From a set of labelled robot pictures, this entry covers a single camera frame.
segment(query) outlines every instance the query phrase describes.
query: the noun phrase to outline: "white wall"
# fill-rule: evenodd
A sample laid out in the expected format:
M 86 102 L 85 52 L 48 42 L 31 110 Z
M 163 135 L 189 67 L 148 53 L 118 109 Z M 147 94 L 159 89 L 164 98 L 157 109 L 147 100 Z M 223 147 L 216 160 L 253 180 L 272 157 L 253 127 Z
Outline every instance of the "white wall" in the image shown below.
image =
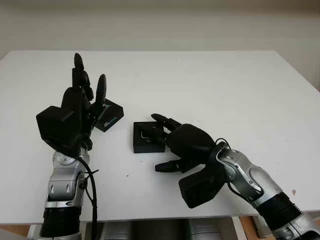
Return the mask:
M 320 89 L 320 0 L 0 0 L 11 50 L 276 50 Z

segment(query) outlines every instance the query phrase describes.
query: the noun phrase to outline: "white table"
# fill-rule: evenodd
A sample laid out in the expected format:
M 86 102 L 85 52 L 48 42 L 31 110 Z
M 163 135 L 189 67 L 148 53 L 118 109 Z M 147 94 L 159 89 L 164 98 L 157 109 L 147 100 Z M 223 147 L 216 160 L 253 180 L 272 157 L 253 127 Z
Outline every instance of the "white table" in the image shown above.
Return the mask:
M 191 172 L 158 173 L 170 152 L 133 153 L 133 122 L 160 113 L 191 123 L 266 169 L 304 211 L 320 210 L 320 94 L 273 51 L 80 52 L 95 91 L 107 75 L 107 97 L 124 117 L 92 132 L 98 220 L 254 215 L 225 186 L 189 209 L 178 181 Z M 12 51 L 0 62 L 0 224 L 43 220 L 53 150 L 36 114 L 59 106 L 71 86 L 73 51 Z M 84 198 L 81 220 L 91 220 Z

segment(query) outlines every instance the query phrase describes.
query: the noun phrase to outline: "robotic arm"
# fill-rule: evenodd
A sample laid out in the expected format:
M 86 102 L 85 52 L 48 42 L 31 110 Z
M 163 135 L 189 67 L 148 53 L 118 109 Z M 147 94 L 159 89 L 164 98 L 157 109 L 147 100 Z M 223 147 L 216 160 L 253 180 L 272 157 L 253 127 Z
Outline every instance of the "robotic arm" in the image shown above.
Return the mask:
M 179 181 L 181 195 L 189 208 L 210 201 L 227 184 L 234 194 L 259 212 L 277 239 L 320 240 L 320 228 L 313 219 L 289 200 L 265 170 L 252 164 L 243 153 L 231 149 L 226 140 L 214 141 L 203 130 L 160 114 L 151 116 L 171 132 L 163 133 L 147 126 L 142 126 L 142 130 L 181 158 L 160 163 L 155 171 L 184 173 L 205 164 L 201 171 Z
M 97 234 L 97 196 L 93 172 L 88 164 L 88 151 L 92 149 L 90 135 L 96 124 L 102 121 L 107 110 L 106 76 L 99 78 L 95 102 L 88 74 L 84 71 L 81 56 L 74 56 L 72 87 L 62 99 L 61 107 L 50 106 L 36 116 L 41 138 L 54 150 L 53 173 L 48 184 L 41 240 L 80 240 L 79 217 L 83 205 L 83 193 L 87 192 L 87 179 L 92 184 L 92 233 Z

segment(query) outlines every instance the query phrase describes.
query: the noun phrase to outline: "black cable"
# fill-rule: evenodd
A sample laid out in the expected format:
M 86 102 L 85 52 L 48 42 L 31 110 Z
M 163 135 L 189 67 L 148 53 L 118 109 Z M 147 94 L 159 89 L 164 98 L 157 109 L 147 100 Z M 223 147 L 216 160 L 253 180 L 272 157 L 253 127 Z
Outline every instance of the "black cable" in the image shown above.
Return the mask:
M 227 182 L 227 185 L 230 189 L 231 192 L 233 192 L 235 195 L 237 195 L 238 197 L 242 198 L 243 200 L 245 200 L 246 202 L 248 201 L 243 195 L 241 195 L 239 192 L 237 192 L 236 190 L 234 190 L 232 187 L 231 187 L 231 184 L 230 182 Z
M 97 218 L 98 218 L 98 211 L 97 211 L 97 190 L 96 190 L 96 183 L 94 179 L 93 172 L 91 171 L 90 167 L 88 164 L 81 158 L 77 157 L 76 158 L 82 165 L 85 167 L 85 170 L 89 174 L 89 178 L 91 181 L 91 186 L 92 186 L 92 198 L 89 197 L 91 204 L 92 204 L 92 229 L 91 229 L 91 240 L 96 240 L 97 237 Z
M 225 140 L 223 137 L 219 137 L 217 140 L 215 140 L 215 142 L 214 142 L 214 143 L 217 145 L 217 142 L 218 142 L 218 141 L 220 141 L 220 140 L 224 141 L 224 142 L 228 145 L 228 148 L 229 148 L 229 149 L 231 149 L 231 147 L 230 147 L 230 145 L 229 145 L 228 141 L 227 141 L 227 140 Z
M 92 197 L 90 196 L 90 194 L 89 194 L 89 192 L 88 192 L 88 188 L 85 188 L 85 193 L 86 193 L 86 195 L 88 196 L 88 199 L 90 200 L 90 202 L 91 202 L 91 204 L 92 204 L 93 199 L 92 199 Z

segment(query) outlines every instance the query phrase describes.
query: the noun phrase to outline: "black box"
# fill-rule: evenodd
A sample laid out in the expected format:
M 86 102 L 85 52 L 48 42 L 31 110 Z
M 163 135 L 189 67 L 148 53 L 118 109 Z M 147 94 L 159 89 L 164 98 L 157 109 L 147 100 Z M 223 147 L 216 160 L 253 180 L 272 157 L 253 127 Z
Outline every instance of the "black box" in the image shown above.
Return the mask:
M 166 145 L 152 139 L 146 133 L 143 133 L 139 126 L 152 125 L 164 132 L 164 127 L 156 121 L 136 121 L 133 123 L 133 151 L 135 154 L 141 153 L 164 153 Z
M 103 132 L 111 128 L 124 116 L 124 109 L 122 106 L 119 106 L 108 99 L 106 99 L 104 103 L 106 105 L 106 110 L 101 119 L 95 125 L 96 128 Z

